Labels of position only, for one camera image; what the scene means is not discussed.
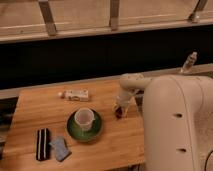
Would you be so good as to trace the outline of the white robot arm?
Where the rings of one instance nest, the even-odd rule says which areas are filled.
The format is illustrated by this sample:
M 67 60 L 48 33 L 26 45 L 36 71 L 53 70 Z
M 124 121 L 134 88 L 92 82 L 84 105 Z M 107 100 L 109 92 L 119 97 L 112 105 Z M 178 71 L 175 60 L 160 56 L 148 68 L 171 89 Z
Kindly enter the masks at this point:
M 213 112 L 213 78 L 124 74 L 116 107 L 126 114 L 131 98 L 143 93 L 144 151 L 147 171 L 201 171 L 195 116 Z

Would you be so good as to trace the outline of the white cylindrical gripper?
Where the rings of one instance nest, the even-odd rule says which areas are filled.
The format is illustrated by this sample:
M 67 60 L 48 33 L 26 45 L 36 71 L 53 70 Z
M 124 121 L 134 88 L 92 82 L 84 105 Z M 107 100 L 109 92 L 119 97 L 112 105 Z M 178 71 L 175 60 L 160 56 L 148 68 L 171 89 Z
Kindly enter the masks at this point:
M 123 109 L 123 117 L 127 117 L 128 106 L 130 105 L 130 100 L 133 95 L 124 89 L 120 89 L 118 95 L 116 96 L 116 104 L 114 106 L 114 111 L 117 112 L 121 107 Z

